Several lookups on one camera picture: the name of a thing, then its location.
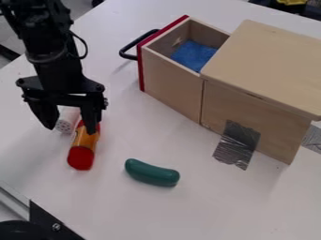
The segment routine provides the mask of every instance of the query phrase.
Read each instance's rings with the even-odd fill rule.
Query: blue fabric
[[[200,72],[217,50],[195,41],[187,40],[171,55],[171,59],[191,70]]]

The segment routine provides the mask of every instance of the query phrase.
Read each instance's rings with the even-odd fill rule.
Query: duct tape
[[[302,140],[301,146],[321,154],[321,128],[310,125]]]
[[[252,128],[226,121],[225,130],[213,157],[219,162],[234,164],[242,170],[249,166],[261,134]]]

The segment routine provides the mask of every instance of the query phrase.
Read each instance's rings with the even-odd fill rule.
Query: black robotic arm
[[[107,99],[104,86],[82,73],[80,60],[87,46],[69,30],[70,10],[60,0],[0,0],[0,10],[23,41],[26,57],[38,74],[16,82],[38,120],[53,129],[59,117],[57,105],[80,107],[87,132],[95,133]],[[85,45],[83,56],[74,38]]]

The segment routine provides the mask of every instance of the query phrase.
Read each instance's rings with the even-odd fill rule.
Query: orange bottle
[[[100,125],[97,124],[96,133],[89,135],[83,120],[76,129],[75,140],[69,150],[68,164],[77,170],[90,170],[94,163],[96,143],[99,140]]]

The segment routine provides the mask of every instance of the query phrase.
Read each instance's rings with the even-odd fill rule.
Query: black handle
[[[131,55],[131,54],[127,54],[126,51],[128,51],[132,47],[136,46],[138,43],[140,43],[145,38],[148,38],[149,36],[157,33],[158,31],[160,31],[160,30],[159,29],[153,29],[153,30],[150,30],[149,32],[145,33],[144,35],[141,35],[140,37],[136,38],[133,42],[130,42],[128,45],[126,45],[124,48],[122,48],[119,51],[119,55],[121,57],[123,57],[123,58],[137,61],[137,56]]]

